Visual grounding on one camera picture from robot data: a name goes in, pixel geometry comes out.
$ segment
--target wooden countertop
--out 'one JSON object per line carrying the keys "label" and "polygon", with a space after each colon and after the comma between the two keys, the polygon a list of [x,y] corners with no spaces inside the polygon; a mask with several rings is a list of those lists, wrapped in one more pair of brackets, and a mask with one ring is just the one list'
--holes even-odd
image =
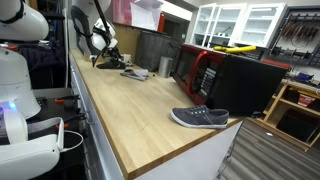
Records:
{"label": "wooden countertop", "polygon": [[[172,78],[142,82],[123,70],[92,68],[78,49],[71,49],[126,179],[134,179],[223,130],[192,129],[171,120],[174,107],[194,103]],[[230,118],[228,127],[240,122]]]}

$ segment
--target cabinet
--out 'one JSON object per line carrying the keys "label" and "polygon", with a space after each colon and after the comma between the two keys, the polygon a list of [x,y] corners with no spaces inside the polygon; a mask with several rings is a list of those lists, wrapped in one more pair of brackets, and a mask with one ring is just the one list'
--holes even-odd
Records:
{"label": "cabinet", "polygon": [[[283,80],[278,88],[278,93],[272,96],[266,110],[263,112],[263,117],[251,120],[252,122],[307,151],[320,137],[320,109],[317,107],[320,107],[320,104],[319,102],[314,101],[313,106],[302,106],[298,104],[300,94],[307,94],[308,96],[315,97],[316,99],[320,98],[320,96],[317,95],[319,94],[318,90],[312,86]],[[288,114],[288,112],[292,113],[293,111],[305,115],[306,118],[301,118],[303,121],[300,124],[313,126],[314,130],[312,133],[303,134],[303,136],[309,137],[307,140],[301,140],[299,137],[283,131],[279,126],[280,123],[284,123],[283,120],[285,119],[285,116],[296,116],[295,114]],[[313,124],[309,124],[310,119],[317,120],[316,124],[314,124],[314,122]],[[286,121],[286,123],[286,126],[291,126],[294,125],[295,122]],[[302,129],[306,130],[307,126],[293,128],[297,128],[297,132],[301,132]]]}
{"label": "cabinet", "polygon": [[249,4],[243,25],[231,45],[247,44],[268,48],[286,10],[285,3]]}
{"label": "cabinet", "polygon": [[200,6],[190,43],[208,48],[230,45],[245,8],[245,3]]}

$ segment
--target white robot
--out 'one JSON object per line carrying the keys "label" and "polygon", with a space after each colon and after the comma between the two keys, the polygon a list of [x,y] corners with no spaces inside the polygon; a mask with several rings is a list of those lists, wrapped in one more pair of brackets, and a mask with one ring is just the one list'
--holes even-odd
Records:
{"label": "white robot", "polygon": [[[92,55],[93,62],[101,53],[107,52],[113,58],[111,68],[120,68],[121,56],[113,38],[115,32],[103,17],[110,1],[73,0],[71,14],[80,34],[79,46]],[[75,14],[86,16],[80,18]],[[47,34],[47,21],[38,11],[21,0],[0,0],[0,39],[34,41],[44,39]],[[39,111],[26,60],[18,53],[0,47],[0,138],[6,136],[9,140],[9,144],[0,144],[0,179],[37,177],[57,164],[61,152],[72,149],[63,147],[61,118],[27,125],[25,120]],[[59,124],[57,134],[28,140],[28,133],[55,124]]]}

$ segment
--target floor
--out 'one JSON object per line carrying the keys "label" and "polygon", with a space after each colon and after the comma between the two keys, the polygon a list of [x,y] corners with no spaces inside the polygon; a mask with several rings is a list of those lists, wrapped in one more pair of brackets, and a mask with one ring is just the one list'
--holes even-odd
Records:
{"label": "floor", "polygon": [[320,142],[305,152],[260,126],[244,121],[220,180],[319,180]]}

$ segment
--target red appliance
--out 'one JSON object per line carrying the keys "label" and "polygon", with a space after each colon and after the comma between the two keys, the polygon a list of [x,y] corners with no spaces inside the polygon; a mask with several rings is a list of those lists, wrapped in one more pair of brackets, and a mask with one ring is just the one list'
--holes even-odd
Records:
{"label": "red appliance", "polygon": [[183,44],[173,78],[195,104],[252,116],[263,112],[286,72],[258,60]]}

